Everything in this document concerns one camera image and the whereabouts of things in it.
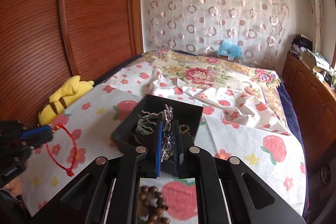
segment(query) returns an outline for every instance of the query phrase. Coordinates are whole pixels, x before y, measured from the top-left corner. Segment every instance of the bed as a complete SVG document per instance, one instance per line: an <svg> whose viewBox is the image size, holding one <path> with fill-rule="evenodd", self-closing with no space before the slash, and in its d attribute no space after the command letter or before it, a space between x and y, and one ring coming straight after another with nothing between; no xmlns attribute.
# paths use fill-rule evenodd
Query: bed
<svg viewBox="0 0 336 224"><path fill-rule="evenodd" d="M106 74L107 79L51 124L62 123L76 139L75 175L98 156L111 159L122 155L111 133L136 102L153 94L203 106L195 144L222 159L238 156L303 213L306 175L302 139L288 94L274 71L169 50L147 52L123 65ZM63 130L56 131L49 148L63 166L71 163L74 150ZM36 149L22 175L23 198L31 215L70 180L52 162L45 146ZM141 185L156 185L168 193L171 206L167 216L173 223L197 223L192 180L179 181L162 174L157 180L142 179ZM182 212L180 205L187 201L189 206Z"/></svg>

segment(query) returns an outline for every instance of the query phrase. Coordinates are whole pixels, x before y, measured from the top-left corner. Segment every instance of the stuffed toy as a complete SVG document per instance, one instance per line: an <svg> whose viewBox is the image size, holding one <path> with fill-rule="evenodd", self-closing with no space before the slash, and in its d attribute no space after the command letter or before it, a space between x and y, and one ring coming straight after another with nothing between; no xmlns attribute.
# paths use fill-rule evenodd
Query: stuffed toy
<svg viewBox="0 0 336 224"><path fill-rule="evenodd" d="M69 78L42 107L38 114L41 126L50 124L69 105L93 89L93 81L81 81L79 75Z"/></svg>

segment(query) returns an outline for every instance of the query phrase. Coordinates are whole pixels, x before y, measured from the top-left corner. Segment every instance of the red string bracelet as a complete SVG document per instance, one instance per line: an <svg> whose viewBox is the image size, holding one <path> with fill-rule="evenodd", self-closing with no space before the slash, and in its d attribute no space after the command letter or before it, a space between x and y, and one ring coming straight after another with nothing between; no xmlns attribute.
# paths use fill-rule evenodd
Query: red string bracelet
<svg viewBox="0 0 336 224"><path fill-rule="evenodd" d="M74 139L74 137L72 136L72 134L69 132L69 130L67 130L62 124L58 124L56 128L62 128L66 133L67 135L70 137L70 139L72 140L72 143L73 143L73 148L75 149L75 155L74 157L72 158L72 162L71 162L71 166L69 168L65 168L64 166L62 166L55 158L54 156L50 153L50 150L49 150L49 146L48 144L46 143L46 148L47 148L47 152L50 156L50 158L52 159L52 161L54 163L56 163L57 166L61 167L62 169L64 169L68 176L72 177L74 175L74 173L72 172L72 169L74 167L74 163L75 163L75 160L76 160L76 157L77 157L77 145L76 145L76 141Z"/></svg>

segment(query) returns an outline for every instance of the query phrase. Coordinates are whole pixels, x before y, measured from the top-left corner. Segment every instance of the metal screw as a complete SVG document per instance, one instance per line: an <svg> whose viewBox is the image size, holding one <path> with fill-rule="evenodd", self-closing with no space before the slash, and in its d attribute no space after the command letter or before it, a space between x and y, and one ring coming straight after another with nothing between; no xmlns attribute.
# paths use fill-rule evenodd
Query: metal screw
<svg viewBox="0 0 336 224"><path fill-rule="evenodd" d="M144 147L144 146L138 146L135 150L138 153L145 153L146 152L146 147Z"/></svg>
<svg viewBox="0 0 336 224"><path fill-rule="evenodd" d="M234 165L237 165L237 164L240 163L240 160L237 157L231 157L229 161L230 161L230 163L232 163Z"/></svg>
<svg viewBox="0 0 336 224"><path fill-rule="evenodd" d="M192 146L189 148L189 151L193 154L197 154L200 152L200 149L197 146Z"/></svg>
<svg viewBox="0 0 336 224"><path fill-rule="evenodd" d="M106 158L104 157L96 158L96 164L103 165L104 163L106 163Z"/></svg>

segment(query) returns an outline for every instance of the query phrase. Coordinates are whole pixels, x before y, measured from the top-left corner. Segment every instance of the black tray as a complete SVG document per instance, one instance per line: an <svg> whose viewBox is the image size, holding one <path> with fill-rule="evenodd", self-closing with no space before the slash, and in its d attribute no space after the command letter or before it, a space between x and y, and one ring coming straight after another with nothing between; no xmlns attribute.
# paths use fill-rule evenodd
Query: black tray
<svg viewBox="0 0 336 224"><path fill-rule="evenodd" d="M190 127L190 135L193 139L196 137L203 107L154 95L146 95L111 135L112 140L122 153L126 153L139 145L132 135L139 119L137 115L144 115L141 110L159 113L165 109L165 104L173 107L173 121L178 120L180 125L187 124Z"/></svg>

